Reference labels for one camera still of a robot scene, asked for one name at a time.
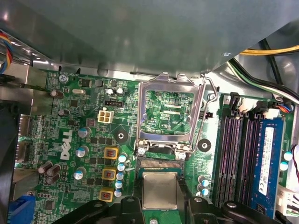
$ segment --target green circuit board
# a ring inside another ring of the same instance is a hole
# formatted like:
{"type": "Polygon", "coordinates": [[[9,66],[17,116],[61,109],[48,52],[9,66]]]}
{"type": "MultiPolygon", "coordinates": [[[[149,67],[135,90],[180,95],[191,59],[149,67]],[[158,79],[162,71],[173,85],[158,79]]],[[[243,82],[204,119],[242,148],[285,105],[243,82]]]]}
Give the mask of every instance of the green circuit board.
{"type": "MultiPolygon", "coordinates": [[[[114,188],[115,181],[102,180],[102,170],[105,167],[116,167],[117,160],[104,159],[104,148],[115,146],[118,154],[126,153],[126,171],[122,188],[122,195],[133,194],[136,160],[133,155],[137,110],[138,110],[138,82],[47,71],[47,90],[60,90],[64,93],[63,99],[54,99],[51,115],[35,116],[31,120],[31,134],[28,137],[20,137],[19,141],[30,142],[30,154],[28,159],[17,163],[17,167],[38,168],[47,161],[59,164],[60,178],[54,184],[45,183],[45,175],[41,175],[40,183],[33,190],[36,196],[34,224],[50,224],[60,217],[68,214],[90,200],[99,199],[99,192],[103,187],[114,188]],[[67,75],[69,81],[66,84],[59,82],[59,75],[67,75]],[[124,90],[123,96],[109,96],[107,89],[116,91],[124,90]],[[76,94],[73,90],[83,90],[84,94],[76,94]],[[123,102],[123,106],[107,102],[123,102]],[[99,110],[103,107],[107,111],[114,112],[112,123],[98,122],[99,110]],[[69,110],[68,117],[58,116],[59,110],[69,110]],[[78,136],[78,130],[89,127],[91,133],[86,138],[78,136]],[[64,133],[72,131],[71,149],[69,160],[61,160],[61,145],[64,133]],[[118,134],[124,133],[125,140],[119,139],[118,134]],[[75,155],[80,146],[88,147],[88,154],[83,158],[75,155]],[[86,169],[82,180],[75,180],[73,173],[79,167],[86,169]]],[[[211,91],[206,91],[204,99],[211,91]]],[[[186,122],[186,114],[191,109],[193,95],[187,93],[166,93],[149,91],[146,95],[147,119],[142,125],[142,130],[148,133],[183,134],[189,131],[186,122]]],[[[205,120],[202,138],[211,142],[211,149],[207,152],[197,150],[188,161],[185,162],[185,180],[189,190],[195,195],[198,185],[198,177],[204,175],[213,182],[213,167],[215,149],[220,130],[220,117],[223,102],[217,100],[209,105],[208,111],[213,116],[205,120]]],[[[292,128],[287,126],[286,138],[291,139],[292,128]]],[[[147,157],[174,159],[174,155],[148,153],[147,157]]],[[[211,197],[213,184],[208,187],[211,197]]],[[[178,211],[170,211],[165,214],[160,211],[145,211],[146,223],[155,218],[159,224],[180,224],[178,211]]]]}

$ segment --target ram slot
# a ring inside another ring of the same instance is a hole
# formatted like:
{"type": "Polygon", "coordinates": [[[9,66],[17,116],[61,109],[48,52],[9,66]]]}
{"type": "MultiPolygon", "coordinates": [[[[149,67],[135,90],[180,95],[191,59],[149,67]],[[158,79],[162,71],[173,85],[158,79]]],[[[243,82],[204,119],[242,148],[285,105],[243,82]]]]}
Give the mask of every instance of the ram slot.
{"type": "Polygon", "coordinates": [[[213,202],[220,207],[235,197],[236,171],[242,134],[243,118],[225,117],[222,124],[222,144],[219,148],[219,167],[216,168],[216,194],[213,202]]]}
{"type": "Polygon", "coordinates": [[[246,119],[242,132],[235,200],[245,205],[249,204],[259,126],[259,120],[246,119]]]}

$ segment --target dell logo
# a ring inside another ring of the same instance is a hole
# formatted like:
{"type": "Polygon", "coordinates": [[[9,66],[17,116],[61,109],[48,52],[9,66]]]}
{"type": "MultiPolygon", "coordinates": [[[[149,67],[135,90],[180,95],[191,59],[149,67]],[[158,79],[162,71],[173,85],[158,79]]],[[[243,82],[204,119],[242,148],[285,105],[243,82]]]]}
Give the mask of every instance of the dell logo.
{"type": "Polygon", "coordinates": [[[67,136],[67,139],[63,138],[62,141],[64,142],[61,146],[62,153],[60,154],[61,160],[70,160],[70,153],[69,150],[71,149],[71,137],[73,135],[73,130],[69,132],[64,132],[64,136],[67,136]]]}

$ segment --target blue ram stick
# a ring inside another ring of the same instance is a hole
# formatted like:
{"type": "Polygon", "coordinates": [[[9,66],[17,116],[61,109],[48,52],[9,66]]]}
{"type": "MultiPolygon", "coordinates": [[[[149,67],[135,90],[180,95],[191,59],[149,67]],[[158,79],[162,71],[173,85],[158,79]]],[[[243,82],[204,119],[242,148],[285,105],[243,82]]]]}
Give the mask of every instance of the blue ram stick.
{"type": "Polygon", "coordinates": [[[274,218],[285,122],[265,119],[260,125],[250,207],[274,218]]]}

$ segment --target yellow wire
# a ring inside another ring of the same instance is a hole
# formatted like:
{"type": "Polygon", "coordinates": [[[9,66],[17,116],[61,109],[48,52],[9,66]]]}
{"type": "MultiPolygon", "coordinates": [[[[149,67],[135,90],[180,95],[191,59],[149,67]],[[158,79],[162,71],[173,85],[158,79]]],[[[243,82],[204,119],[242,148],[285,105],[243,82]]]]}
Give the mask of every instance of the yellow wire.
{"type": "Polygon", "coordinates": [[[276,50],[244,50],[241,54],[242,55],[252,55],[252,56],[262,56],[262,55],[275,55],[280,53],[286,53],[294,50],[298,50],[299,45],[290,47],[290,48],[282,48],[282,49],[276,49],[276,50]]]}
{"type": "Polygon", "coordinates": [[[9,42],[11,44],[11,41],[9,39],[7,39],[6,37],[4,37],[4,36],[0,35],[0,39],[5,40],[5,41],[7,41],[7,42],[9,42]]]}

